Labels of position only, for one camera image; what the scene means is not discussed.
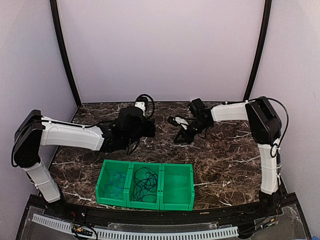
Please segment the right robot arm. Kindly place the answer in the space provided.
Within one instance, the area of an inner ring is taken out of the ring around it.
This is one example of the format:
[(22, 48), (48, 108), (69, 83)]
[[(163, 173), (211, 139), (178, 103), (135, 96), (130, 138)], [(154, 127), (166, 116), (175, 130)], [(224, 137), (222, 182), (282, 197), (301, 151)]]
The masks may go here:
[(259, 202), (254, 211), (260, 217), (274, 212), (283, 197), (280, 149), (288, 128), (282, 126), (282, 121), (271, 104), (273, 101), (273, 98), (261, 96), (234, 103), (226, 101), (209, 108), (197, 98), (188, 104), (191, 118), (176, 115), (167, 119), (169, 124), (180, 128), (174, 138), (176, 144), (191, 144), (196, 135), (213, 127), (217, 122), (248, 122), (260, 154), (261, 185)]

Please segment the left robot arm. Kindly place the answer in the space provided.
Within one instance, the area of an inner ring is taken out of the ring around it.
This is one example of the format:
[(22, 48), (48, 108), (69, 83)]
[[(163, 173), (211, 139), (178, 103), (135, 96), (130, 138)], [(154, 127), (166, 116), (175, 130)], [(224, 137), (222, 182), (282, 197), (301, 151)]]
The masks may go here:
[(11, 164), (24, 169), (58, 217), (67, 218), (71, 208), (62, 200), (62, 192), (42, 162), (39, 155), (41, 146), (112, 153), (128, 149), (143, 137), (153, 138), (155, 133), (155, 120), (146, 117), (144, 111), (136, 106), (122, 108), (115, 120), (93, 125), (58, 121), (34, 109), (15, 132)]

